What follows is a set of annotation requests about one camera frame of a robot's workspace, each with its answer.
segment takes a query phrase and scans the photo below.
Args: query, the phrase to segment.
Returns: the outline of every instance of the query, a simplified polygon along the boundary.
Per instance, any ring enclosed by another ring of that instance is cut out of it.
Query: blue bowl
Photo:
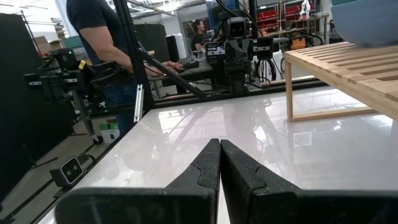
[[[398,44],[398,0],[358,0],[331,8],[337,33],[364,47]]]

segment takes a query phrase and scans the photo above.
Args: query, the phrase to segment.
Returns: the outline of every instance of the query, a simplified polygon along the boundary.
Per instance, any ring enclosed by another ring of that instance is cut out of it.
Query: cardboard box
[[[49,44],[50,44],[51,50],[58,50],[58,49],[65,48],[65,45],[63,44],[62,40],[54,40],[54,41],[51,41]]]
[[[107,144],[112,143],[120,135],[118,124],[115,119],[107,119],[106,124],[100,124],[99,130],[101,130],[104,142]]]
[[[47,41],[47,39],[44,36],[35,37],[35,41],[39,48],[40,53],[47,54],[49,51],[51,51],[49,42]]]

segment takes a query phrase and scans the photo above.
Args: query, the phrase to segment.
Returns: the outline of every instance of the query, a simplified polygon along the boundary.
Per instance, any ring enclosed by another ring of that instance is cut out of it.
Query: person
[[[205,24],[202,20],[197,19],[192,24],[193,31],[195,32],[192,37],[191,48],[193,51],[201,50],[201,43],[205,37]]]
[[[113,106],[134,105],[137,83],[118,15],[105,0],[67,0],[67,16],[93,65],[115,61],[132,73],[125,80],[104,87],[108,103]],[[182,67],[174,62],[164,62],[163,65],[175,73]],[[158,69],[146,65],[146,75],[157,77],[161,74]],[[122,136],[134,125],[134,111],[119,114],[116,120]]]

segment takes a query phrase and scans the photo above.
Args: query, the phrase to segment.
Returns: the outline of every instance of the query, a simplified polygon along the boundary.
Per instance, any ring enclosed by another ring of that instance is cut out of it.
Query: jeans
[[[133,77],[117,80],[105,86],[105,96],[109,106],[134,106],[136,104],[137,83]],[[120,135],[126,134],[134,126],[134,110],[116,116]]]

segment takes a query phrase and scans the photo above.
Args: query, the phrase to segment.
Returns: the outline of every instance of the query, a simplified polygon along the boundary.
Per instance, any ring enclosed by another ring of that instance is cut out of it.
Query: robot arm
[[[303,18],[303,15],[306,15],[306,18],[310,17],[310,1],[309,0],[304,0],[303,3],[301,3],[301,12],[300,12],[300,18]]]

